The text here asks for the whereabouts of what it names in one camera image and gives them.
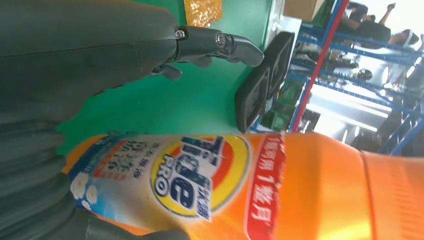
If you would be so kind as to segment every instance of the black robotic finger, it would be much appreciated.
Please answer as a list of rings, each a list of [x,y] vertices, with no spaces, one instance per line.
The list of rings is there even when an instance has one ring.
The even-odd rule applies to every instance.
[[[249,67],[257,67],[262,63],[264,54],[249,39],[232,34],[225,34],[225,36],[226,41],[224,49],[228,49],[228,57],[226,59],[229,62],[232,62],[231,60],[238,60]]]
[[[163,75],[169,80],[179,80],[182,74],[183,73],[178,68],[170,64],[162,64],[158,67],[155,67],[151,73],[149,73],[149,76]]]
[[[208,56],[200,57],[191,61],[193,64],[199,68],[207,68],[212,64],[212,58]]]
[[[176,62],[194,62],[204,66],[199,59],[215,57],[256,67],[264,59],[262,51],[245,37],[193,26],[182,26],[178,30]]]

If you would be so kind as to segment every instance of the robotic hand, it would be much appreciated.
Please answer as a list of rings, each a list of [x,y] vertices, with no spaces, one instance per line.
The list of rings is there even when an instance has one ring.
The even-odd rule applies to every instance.
[[[167,10],[123,0],[2,1],[0,31],[0,239],[186,240],[172,230],[134,236],[76,209],[56,126],[105,89],[147,75],[178,79],[174,62],[255,67],[262,52],[241,36],[177,27]]]
[[[176,32],[177,51],[169,62],[192,62],[200,68],[212,64],[212,58],[225,59],[230,63],[242,62],[256,67],[264,59],[262,51],[245,37],[222,33],[219,30],[194,26],[181,26]],[[182,73],[169,63],[155,67],[149,76],[164,75],[177,80]]]

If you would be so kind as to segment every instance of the blue metal shelf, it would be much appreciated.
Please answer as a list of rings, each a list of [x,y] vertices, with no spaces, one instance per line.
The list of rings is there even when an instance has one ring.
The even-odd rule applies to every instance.
[[[292,59],[291,60],[291,64],[292,65],[296,65],[302,68],[306,68],[308,70],[297,70],[296,72],[298,73],[305,73],[305,74],[310,74],[311,73],[311,69],[314,68],[313,65],[310,64],[304,64],[303,62],[297,60],[297,59]],[[376,90],[385,90],[387,93],[390,93],[392,95],[396,95],[396,96],[400,96],[403,98],[408,98],[408,99],[415,99],[415,100],[420,100],[422,97],[421,96],[417,96],[413,93],[409,93],[409,92],[402,92],[402,91],[396,91],[393,89],[389,89],[389,88],[384,88],[381,85],[376,85],[376,84],[372,84],[372,83],[367,83],[365,81],[362,80],[358,80],[356,78],[353,77],[349,77],[349,76],[345,76],[342,74],[338,74],[335,72],[331,72],[331,71],[327,71],[327,70],[320,70],[319,71],[320,75],[327,75],[327,76],[331,76],[331,77],[335,77],[338,79],[343,79],[343,80],[347,80],[351,83],[353,83],[354,85],[358,86],[358,87],[362,87],[362,88],[366,88],[372,92],[375,92],[376,94],[378,94],[378,91]]]
[[[363,37],[357,37],[353,35],[348,35],[344,33],[336,32],[334,34],[335,25],[333,23],[338,23],[338,20],[341,17],[341,12],[344,11],[344,7],[347,4],[347,0],[337,0],[335,3],[335,10],[333,11],[328,26],[325,30],[316,28],[314,26],[310,26],[308,24],[303,24],[300,28],[300,32],[307,33],[312,37],[298,36],[297,40],[300,42],[306,42],[310,44],[315,44],[321,46],[322,53],[319,58],[317,65],[305,64],[299,60],[292,59],[292,65],[297,65],[299,67],[305,68],[307,70],[290,70],[287,77],[295,80],[299,80],[302,82],[306,82],[308,87],[306,87],[300,97],[299,104],[296,107],[296,110],[293,114],[293,118],[290,122],[290,126],[288,131],[292,132],[297,129],[297,124],[299,124],[299,120],[301,115],[303,114],[303,109],[305,107],[305,103],[308,101],[307,96],[310,94],[311,84],[319,85],[325,88],[329,88],[356,98],[360,98],[372,103],[376,103],[382,106],[386,106],[392,108],[395,111],[399,111],[402,113],[402,121],[399,127],[393,132],[393,134],[388,138],[387,142],[383,145],[380,150],[380,153],[390,154],[390,155],[399,155],[402,153],[402,150],[407,146],[411,141],[417,136],[417,134],[424,128],[424,98],[422,95],[417,95],[416,93],[408,92],[408,91],[396,91],[394,89],[386,89],[383,86],[375,85],[371,83],[367,83],[365,81],[352,78],[343,74],[334,73],[328,70],[320,69],[322,64],[323,55],[326,54],[327,49],[337,49],[348,53],[358,54],[382,61],[386,61],[389,63],[399,64],[403,66],[416,66],[417,58],[424,58],[424,54],[422,52],[417,52],[412,50],[411,48],[405,48],[398,45],[390,45],[385,42],[373,41]],[[334,37],[340,42],[340,40],[352,40],[355,44],[351,46],[342,45],[340,43],[329,43],[329,40]],[[398,51],[399,54],[380,54],[375,52],[370,52],[362,49],[355,48],[356,43],[363,44],[372,44],[377,47],[386,48]],[[344,90],[340,87],[336,87],[331,84],[315,81],[316,77],[320,77],[322,75],[335,77],[338,79],[343,79],[351,82],[352,84],[365,88],[369,91],[374,92],[381,99],[375,99],[367,96],[363,96],[351,91]],[[387,97],[383,97],[380,95],[380,91],[385,90],[387,93],[393,95],[393,97],[397,99],[402,99],[402,104],[397,102],[393,102],[388,100]]]
[[[418,102],[413,110],[424,114],[423,100]],[[423,128],[423,117],[416,117],[412,114],[408,114],[400,123],[400,126],[391,134],[379,152],[382,154],[400,155],[404,147],[406,147]]]
[[[302,24],[299,32],[307,33],[307,34],[312,35],[312,36],[314,36],[318,39],[320,39],[322,36],[324,36],[323,35],[324,31],[322,29],[315,27],[313,25],[310,25],[310,24]],[[403,46],[400,46],[400,45],[388,44],[387,42],[370,40],[368,38],[364,38],[364,37],[360,37],[360,36],[354,36],[354,35],[341,33],[341,32],[336,32],[334,34],[334,37],[339,38],[339,39],[344,39],[344,40],[352,40],[355,43],[372,44],[372,45],[380,47],[380,48],[396,50],[398,52],[407,54],[407,55],[387,54],[388,56],[391,55],[391,56],[394,56],[394,57],[406,57],[406,58],[415,57],[415,59],[418,58],[418,57],[424,57],[424,54],[422,52],[417,52],[410,47],[403,47]]]
[[[320,43],[320,41],[317,40],[317,39],[312,39],[312,38],[305,37],[305,36],[298,36],[297,40],[301,41],[301,42],[305,42],[305,43],[316,44],[316,45],[319,45],[319,43]],[[379,54],[379,53],[374,53],[374,52],[368,52],[368,51],[365,51],[365,50],[352,48],[350,46],[345,46],[345,45],[342,45],[342,44],[339,44],[339,43],[331,43],[330,48],[341,50],[341,51],[348,52],[348,53],[353,53],[353,54],[358,54],[358,55],[370,57],[370,58],[373,58],[373,59],[379,59],[379,60],[382,60],[382,61],[386,61],[388,63],[394,63],[394,64],[403,65],[403,66],[414,66],[415,62],[417,60],[417,57],[405,60],[404,58],[406,58],[406,57],[404,55],[399,55],[398,57],[395,57],[392,54]]]
[[[289,73],[288,77],[290,79],[295,79],[295,80],[299,80],[299,81],[302,81],[302,82],[309,81],[308,78],[305,75],[298,75],[296,73],[299,73],[299,72],[298,71],[291,71]],[[375,98],[372,98],[372,97],[363,96],[363,95],[360,95],[360,94],[357,94],[357,93],[354,93],[354,92],[351,92],[351,91],[344,90],[343,88],[332,86],[330,84],[319,82],[319,81],[316,81],[315,85],[322,86],[322,87],[325,87],[325,88],[328,88],[328,89],[332,89],[332,90],[335,90],[335,91],[340,92],[340,93],[344,93],[344,94],[347,94],[347,95],[350,95],[350,96],[353,96],[353,97],[356,97],[356,98],[359,98],[359,99],[369,101],[371,103],[375,103],[375,104],[379,104],[379,105],[382,105],[382,106],[385,106],[385,107],[388,107],[388,108],[392,108],[396,111],[407,113],[407,114],[410,114],[411,116],[414,116],[414,117],[417,117],[417,118],[424,118],[423,112],[417,111],[417,109],[415,109],[415,108],[414,109],[408,109],[407,107],[401,106],[401,105],[399,105],[395,102],[392,102],[392,101],[378,100],[378,99],[375,99]]]

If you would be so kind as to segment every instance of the person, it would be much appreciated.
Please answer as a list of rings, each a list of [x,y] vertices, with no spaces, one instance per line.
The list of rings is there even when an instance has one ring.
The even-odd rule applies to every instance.
[[[419,37],[415,33],[413,33],[411,29],[406,29],[402,32],[392,35],[392,31],[390,30],[390,28],[385,26],[386,21],[395,6],[395,3],[389,4],[387,6],[386,13],[379,22],[373,22],[370,20],[357,22],[345,16],[340,20],[340,24],[337,28],[337,31],[340,33],[351,34],[392,45],[399,45],[403,47],[413,45],[418,42]],[[364,44],[363,47],[370,49],[380,48],[372,44]]]
[[[368,7],[365,6],[364,4],[350,1],[346,9],[351,11],[349,16],[350,20],[356,21],[358,23],[363,21],[370,21],[370,22],[376,21],[375,15],[367,15]]]

